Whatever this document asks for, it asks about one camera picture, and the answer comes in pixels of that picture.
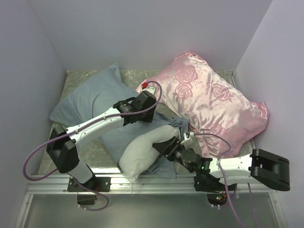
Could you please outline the white pillow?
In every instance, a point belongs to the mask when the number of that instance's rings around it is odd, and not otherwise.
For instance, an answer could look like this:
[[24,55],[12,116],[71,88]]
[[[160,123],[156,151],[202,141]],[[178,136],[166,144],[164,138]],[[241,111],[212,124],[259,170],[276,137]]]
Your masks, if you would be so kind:
[[135,183],[139,175],[157,160],[160,153],[153,148],[154,143],[162,143],[179,135],[177,127],[164,125],[132,140],[118,162],[127,179]]

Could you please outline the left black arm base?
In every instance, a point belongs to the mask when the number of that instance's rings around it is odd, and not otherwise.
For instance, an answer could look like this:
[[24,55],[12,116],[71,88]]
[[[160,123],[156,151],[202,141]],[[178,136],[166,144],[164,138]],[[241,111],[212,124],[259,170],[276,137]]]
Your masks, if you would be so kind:
[[[109,198],[104,195],[110,191],[110,177],[92,177],[86,183],[80,183],[76,178],[70,178],[67,186],[67,192],[77,193],[77,204],[79,208],[88,211],[99,211],[105,209],[109,205]],[[105,200],[104,206],[94,208],[98,199]]]

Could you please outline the green beige patchwork pillowcase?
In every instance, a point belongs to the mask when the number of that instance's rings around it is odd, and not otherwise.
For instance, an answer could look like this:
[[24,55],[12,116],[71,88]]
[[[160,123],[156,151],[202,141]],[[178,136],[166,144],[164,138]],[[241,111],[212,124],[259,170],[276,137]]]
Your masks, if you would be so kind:
[[[134,89],[129,88],[122,82],[119,67],[117,64],[113,64],[107,69],[92,75],[64,96],[49,118],[51,121],[67,127],[75,126],[104,113],[116,102],[137,95],[138,93]],[[164,125],[177,127],[181,135],[188,130],[188,123],[189,121],[185,118],[155,112],[152,123],[138,121],[104,133],[96,138],[95,141],[103,145],[105,149],[102,150],[97,145],[92,149],[85,146],[79,151],[80,160],[94,170],[104,168],[107,165],[119,167],[118,162],[126,147],[136,137]],[[159,156],[141,174],[174,179],[176,170],[173,162],[168,161],[164,156]]]

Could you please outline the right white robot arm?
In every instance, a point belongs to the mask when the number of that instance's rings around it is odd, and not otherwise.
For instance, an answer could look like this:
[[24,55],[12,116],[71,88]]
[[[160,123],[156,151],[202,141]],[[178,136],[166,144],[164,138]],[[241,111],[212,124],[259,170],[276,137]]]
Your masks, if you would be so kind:
[[217,193],[233,190],[239,184],[263,184],[272,190],[290,190],[290,162],[288,159],[261,149],[236,158],[205,158],[186,148],[184,141],[172,137],[153,144],[154,149],[167,160],[178,162],[190,173],[195,173],[195,191]]

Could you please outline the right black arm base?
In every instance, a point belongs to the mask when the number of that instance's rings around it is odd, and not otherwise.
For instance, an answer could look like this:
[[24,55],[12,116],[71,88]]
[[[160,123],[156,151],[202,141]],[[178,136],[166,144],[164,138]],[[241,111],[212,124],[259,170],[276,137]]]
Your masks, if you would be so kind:
[[196,175],[194,177],[195,191],[205,192],[208,203],[213,207],[223,207],[227,202],[227,193],[225,185],[216,178]]

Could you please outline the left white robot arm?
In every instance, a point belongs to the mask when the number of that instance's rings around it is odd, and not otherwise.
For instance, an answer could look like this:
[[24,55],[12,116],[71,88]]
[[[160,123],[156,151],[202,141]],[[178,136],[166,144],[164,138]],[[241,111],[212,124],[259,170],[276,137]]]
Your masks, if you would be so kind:
[[80,161],[78,151],[92,140],[111,130],[137,121],[152,122],[157,104],[156,97],[147,90],[137,97],[118,101],[103,114],[73,127],[55,127],[46,151],[57,170],[67,173],[90,191],[95,187],[95,175],[88,165]]

